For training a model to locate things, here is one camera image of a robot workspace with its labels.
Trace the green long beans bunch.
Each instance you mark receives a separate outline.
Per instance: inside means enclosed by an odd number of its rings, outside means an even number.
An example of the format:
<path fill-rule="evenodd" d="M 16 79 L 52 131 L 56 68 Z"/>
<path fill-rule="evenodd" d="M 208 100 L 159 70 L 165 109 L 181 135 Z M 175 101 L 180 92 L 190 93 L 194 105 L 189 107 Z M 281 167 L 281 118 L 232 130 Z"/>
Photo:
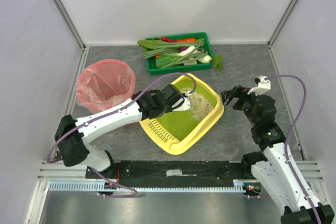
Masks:
<path fill-rule="evenodd" d="M 180 47 L 190 47 L 195 46 L 197 49 L 197 53 L 184 56 L 181 58 L 174 58 L 169 56 L 164 56 L 163 54 L 173 54 L 178 53 Z M 197 39 L 197 42 L 164 42 L 162 46 L 159 46 L 156 50 L 148 50 L 143 53 L 145 59 L 153 59 L 155 62 L 155 66 L 159 69 L 161 68 L 169 68 L 178 65 L 183 65 L 184 62 L 198 60 L 206 55 L 209 55 L 208 52 L 203 48 L 204 39 Z"/>

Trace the yellow green litter box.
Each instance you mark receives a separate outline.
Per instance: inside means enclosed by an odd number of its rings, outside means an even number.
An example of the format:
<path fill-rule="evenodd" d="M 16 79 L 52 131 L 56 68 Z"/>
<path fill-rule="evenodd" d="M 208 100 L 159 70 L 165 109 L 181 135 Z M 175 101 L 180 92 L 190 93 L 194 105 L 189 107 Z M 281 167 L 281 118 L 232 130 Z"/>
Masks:
<path fill-rule="evenodd" d="M 191 91 L 196 81 L 196 90 L 214 106 L 213 111 L 197 123 L 182 116 L 182 111 L 166 113 L 157 119 L 147 119 L 140 125 L 148 137 L 165 152 L 180 155 L 200 140 L 224 113 L 222 99 L 208 84 L 193 74 L 191 78 L 180 75 L 172 82 L 179 90 Z"/>

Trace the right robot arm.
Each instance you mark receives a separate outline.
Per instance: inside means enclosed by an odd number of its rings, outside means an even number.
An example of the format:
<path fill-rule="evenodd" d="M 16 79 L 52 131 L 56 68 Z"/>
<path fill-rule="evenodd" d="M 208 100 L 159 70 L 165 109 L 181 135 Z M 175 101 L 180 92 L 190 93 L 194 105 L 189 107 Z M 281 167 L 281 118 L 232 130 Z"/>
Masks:
<path fill-rule="evenodd" d="M 285 144 L 285 135 L 275 121 L 275 100 L 240 85 L 221 96 L 225 105 L 235 99 L 234 110 L 242 111 L 252 125 L 251 135 L 260 151 L 243 155 L 241 162 L 276 204 L 280 222 L 332 223 L 334 210 L 313 192 Z"/>

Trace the orange carrot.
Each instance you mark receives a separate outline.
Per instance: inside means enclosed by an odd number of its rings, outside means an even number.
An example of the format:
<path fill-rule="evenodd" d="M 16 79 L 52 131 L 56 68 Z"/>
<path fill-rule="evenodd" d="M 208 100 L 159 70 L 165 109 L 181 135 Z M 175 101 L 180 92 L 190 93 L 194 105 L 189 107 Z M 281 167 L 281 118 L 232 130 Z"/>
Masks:
<path fill-rule="evenodd" d="M 182 42 L 197 42 L 195 38 L 186 38 L 186 39 L 178 39 L 176 42 L 182 43 Z"/>

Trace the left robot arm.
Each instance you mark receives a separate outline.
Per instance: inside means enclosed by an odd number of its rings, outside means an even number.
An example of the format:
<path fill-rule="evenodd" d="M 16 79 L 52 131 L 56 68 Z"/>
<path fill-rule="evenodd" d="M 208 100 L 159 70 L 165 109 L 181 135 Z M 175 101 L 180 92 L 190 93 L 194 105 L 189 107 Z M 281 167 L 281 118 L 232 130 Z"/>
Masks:
<path fill-rule="evenodd" d="M 66 167 L 85 165 L 98 172 L 114 169 L 111 154 L 95 148 L 92 141 L 122 126 L 190 107 L 187 94 L 169 84 L 162 90 L 140 91 L 115 107 L 87 117 L 74 119 L 66 115 L 55 135 L 63 164 Z"/>

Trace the green plastic crate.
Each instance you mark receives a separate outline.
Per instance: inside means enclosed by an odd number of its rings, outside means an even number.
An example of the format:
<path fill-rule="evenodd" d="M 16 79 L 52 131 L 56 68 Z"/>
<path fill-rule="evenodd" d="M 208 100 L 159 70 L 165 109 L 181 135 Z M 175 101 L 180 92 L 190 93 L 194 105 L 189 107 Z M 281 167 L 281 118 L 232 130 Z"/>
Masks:
<path fill-rule="evenodd" d="M 147 38 L 147 39 L 160 39 L 162 36 Z M 164 36 L 169 39 L 178 40 L 178 39 L 186 39 L 186 38 L 195 38 L 195 39 L 204 39 L 204 46 L 203 48 L 208 52 L 208 54 L 214 58 L 211 46 L 208 41 L 207 33 L 205 32 L 198 32 L 198 33 L 189 33 L 189 34 L 180 34 L 180 35 L 171 35 L 171 36 Z M 191 71 L 198 71 L 198 70 L 206 70 L 210 69 L 213 65 L 210 63 L 197 63 L 196 65 L 178 65 L 169 68 L 157 68 L 155 66 L 155 62 L 153 59 L 146 59 L 146 67 L 147 71 L 151 75 L 159 75 L 159 74 L 168 74 L 173 72 L 191 72 Z"/>

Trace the green leafy vegetable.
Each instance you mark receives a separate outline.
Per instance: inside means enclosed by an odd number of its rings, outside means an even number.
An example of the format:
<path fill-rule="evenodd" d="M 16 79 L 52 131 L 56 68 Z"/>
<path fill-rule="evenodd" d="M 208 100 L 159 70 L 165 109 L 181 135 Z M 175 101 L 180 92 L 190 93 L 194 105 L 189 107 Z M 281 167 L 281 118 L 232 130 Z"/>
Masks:
<path fill-rule="evenodd" d="M 158 49 L 159 46 L 164 44 L 164 41 L 159 39 L 140 39 L 137 44 L 143 48 L 144 52 L 147 52 L 148 50 Z"/>

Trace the purple onion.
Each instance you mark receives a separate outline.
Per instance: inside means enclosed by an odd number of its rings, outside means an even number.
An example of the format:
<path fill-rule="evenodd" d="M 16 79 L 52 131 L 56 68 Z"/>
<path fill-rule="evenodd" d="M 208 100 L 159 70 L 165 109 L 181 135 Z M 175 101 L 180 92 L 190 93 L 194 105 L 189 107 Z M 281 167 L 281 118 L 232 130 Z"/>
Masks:
<path fill-rule="evenodd" d="M 183 52 L 183 51 L 185 51 L 185 50 L 187 50 L 187 49 L 188 49 L 188 47 L 185 47 L 185 46 L 184 46 L 184 47 L 180 47 L 180 48 L 179 48 L 179 52 Z"/>

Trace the red chili pepper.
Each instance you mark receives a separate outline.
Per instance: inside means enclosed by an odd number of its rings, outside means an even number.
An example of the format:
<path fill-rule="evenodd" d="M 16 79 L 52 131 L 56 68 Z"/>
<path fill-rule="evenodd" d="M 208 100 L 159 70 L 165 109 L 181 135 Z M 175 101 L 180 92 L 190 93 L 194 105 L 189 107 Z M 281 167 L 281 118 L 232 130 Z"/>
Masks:
<path fill-rule="evenodd" d="M 164 41 L 164 42 L 170 42 L 170 43 L 175 43 L 175 42 L 177 42 L 176 40 L 169 39 L 169 38 L 166 38 L 166 37 L 161 37 L 161 40 Z"/>

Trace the cat litter pile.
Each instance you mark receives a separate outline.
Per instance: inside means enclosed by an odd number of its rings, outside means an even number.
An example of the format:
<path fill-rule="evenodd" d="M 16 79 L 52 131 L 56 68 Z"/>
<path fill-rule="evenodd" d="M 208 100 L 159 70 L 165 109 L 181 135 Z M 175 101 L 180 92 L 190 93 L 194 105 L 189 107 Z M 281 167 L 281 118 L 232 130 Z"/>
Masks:
<path fill-rule="evenodd" d="M 188 110 L 182 111 L 182 116 L 188 120 L 193 120 L 199 123 L 214 109 L 214 106 L 210 103 L 210 101 L 197 91 L 194 91 L 188 99 L 191 102 L 191 106 Z"/>

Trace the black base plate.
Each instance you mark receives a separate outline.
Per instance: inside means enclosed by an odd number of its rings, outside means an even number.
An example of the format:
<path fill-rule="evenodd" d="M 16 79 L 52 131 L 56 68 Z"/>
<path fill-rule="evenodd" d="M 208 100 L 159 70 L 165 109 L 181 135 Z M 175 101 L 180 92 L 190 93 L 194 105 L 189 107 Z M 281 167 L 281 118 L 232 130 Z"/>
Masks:
<path fill-rule="evenodd" d="M 242 162 L 230 161 L 119 161 L 114 170 L 104 173 L 106 178 L 121 180 L 142 177 L 199 176 L 225 180 L 254 179 Z"/>

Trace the white scallion stalk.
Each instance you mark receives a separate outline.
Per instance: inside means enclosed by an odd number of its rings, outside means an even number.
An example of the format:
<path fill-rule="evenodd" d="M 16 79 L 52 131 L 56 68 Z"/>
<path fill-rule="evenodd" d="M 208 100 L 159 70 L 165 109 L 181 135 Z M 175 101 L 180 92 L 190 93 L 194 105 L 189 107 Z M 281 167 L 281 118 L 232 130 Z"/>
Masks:
<path fill-rule="evenodd" d="M 169 57 L 174 57 L 174 58 L 181 58 L 181 57 L 184 57 L 184 56 L 189 56 L 189 55 L 192 55 L 192 54 L 195 54 L 197 53 L 197 49 L 195 46 L 190 46 L 188 47 L 187 49 L 181 51 L 181 52 L 178 52 L 178 53 L 173 53 L 173 54 L 163 54 L 164 56 L 169 56 Z"/>

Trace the white radish with leaves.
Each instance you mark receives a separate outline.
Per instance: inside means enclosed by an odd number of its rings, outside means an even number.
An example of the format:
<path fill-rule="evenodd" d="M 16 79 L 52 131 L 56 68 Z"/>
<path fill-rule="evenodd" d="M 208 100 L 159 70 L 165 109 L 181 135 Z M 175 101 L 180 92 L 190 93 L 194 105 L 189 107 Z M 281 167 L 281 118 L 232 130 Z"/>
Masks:
<path fill-rule="evenodd" d="M 214 58 L 212 58 L 210 55 L 206 55 L 202 58 L 199 58 L 197 61 L 200 63 L 210 63 L 215 68 L 217 68 L 220 72 L 224 72 L 223 66 L 222 66 L 222 55 L 215 55 Z"/>

